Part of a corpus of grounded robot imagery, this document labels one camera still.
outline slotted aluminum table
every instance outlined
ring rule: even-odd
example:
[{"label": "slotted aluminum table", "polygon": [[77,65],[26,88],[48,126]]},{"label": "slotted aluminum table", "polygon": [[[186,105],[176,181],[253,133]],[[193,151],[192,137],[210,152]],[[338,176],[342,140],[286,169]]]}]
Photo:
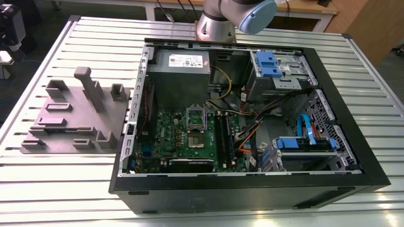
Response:
[{"label": "slotted aluminum table", "polygon": [[193,24],[82,17],[69,21],[0,130],[0,225],[50,226],[401,226],[404,223],[404,107],[352,40],[340,34],[265,30],[238,43],[312,47],[344,97],[392,185],[317,210],[134,215],[108,194],[114,155],[24,155],[44,86],[92,68],[101,86],[133,88],[145,37],[193,39]]}]

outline floor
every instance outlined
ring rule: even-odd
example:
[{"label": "floor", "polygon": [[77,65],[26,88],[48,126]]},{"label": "floor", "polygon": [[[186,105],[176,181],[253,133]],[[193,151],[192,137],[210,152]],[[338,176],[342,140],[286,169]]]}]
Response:
[{"label": "floor", "polygon": [[[37,48],[33,52],[25,55],[25,60],[12,65],[13,79],[4,81],[0,79],[0,126],[6,119],[6,116],[17,102],[20,95],[29,83],[29,80],[44,59],[46,52],[57,38],[62,26],[70,15],[81,15],[89,17],[109,17],[122,19],[145,19],[144,8],[128,6],[110,6],[101,4],[68,3],[61,4],[61,10],[54,11],[49,1],[37,0],[36,5],[41,14],[42,22],[29,28]],[[156,11],[156,19],[168,21],[158,9]],[[176,21],[186,22],[186,18],[181,10],[169,12]],[[193,20],[193,13],[189,12],[190,20]],[[397,94],[400,100],[404,102],[404,57],[398,57],[393,52],[389,53],[385,60],[377,66],[377,70],[389,84],[392,90]]]}]

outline ram slot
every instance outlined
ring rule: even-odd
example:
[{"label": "ram slot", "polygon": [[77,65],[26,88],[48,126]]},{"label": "ram slot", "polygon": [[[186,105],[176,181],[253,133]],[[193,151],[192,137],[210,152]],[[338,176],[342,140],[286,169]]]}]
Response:
[{"label": "ram slot", "polygon": [[234,148],[233,148],[233,136],[232,136],[232,126],[229,124],[229,117],[224,117],[225,121],[225,130],[226,130],[226,136],[225,136],[225,141],[226,141],[226,150],[228,150],[228,160],[229,163],[233,164],[233,161],[236,160],[234,158]]},{"label": "ram slot", "polygon": [[214,117],[214,135],[216,135],[216,152],[217,162],[222,167],[232,164],[234,157],[232,131],[229,127],[228,117],[224,115]]},{"label": "ram slot", "polygon": [[225,138],[222,137],[221,116],[214,117],[216,155],[218,166],[225,166]]}]

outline white label sticker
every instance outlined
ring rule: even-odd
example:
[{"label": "white label sticker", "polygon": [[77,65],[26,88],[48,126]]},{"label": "white label sticker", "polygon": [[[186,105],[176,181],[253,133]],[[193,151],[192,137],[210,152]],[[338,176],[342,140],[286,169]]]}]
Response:
[{"label": "white label sticker", "polygon": [[254,165],[257,164],[257,161],[254,160],[254,158],[252,156],[249,157],[249,162],[250,162],[250,164],[254,167]]},{"label": "white label sticker", "polygon": [[201,55],[172,54],[169,56],[169,67],[202,68]]},{"label": "white label sticker", "polygon": [[245,100],[246,100],[246,94],[241,93],[241,101],[245,102]]},{"label": "white label sticker", "polygon": [[278,69],[285,70],[285,71],[290,71],[289,67],[286,67],[286,66],[278,66]]}]

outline power supply label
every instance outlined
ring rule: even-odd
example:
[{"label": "power supply label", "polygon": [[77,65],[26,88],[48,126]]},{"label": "power supply label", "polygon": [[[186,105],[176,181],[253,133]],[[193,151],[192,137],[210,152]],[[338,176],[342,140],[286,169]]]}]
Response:
[{"label": "power supply label", "polygon": [[202,68],[201,55],[172,54],[169,56],[169,67]]}]

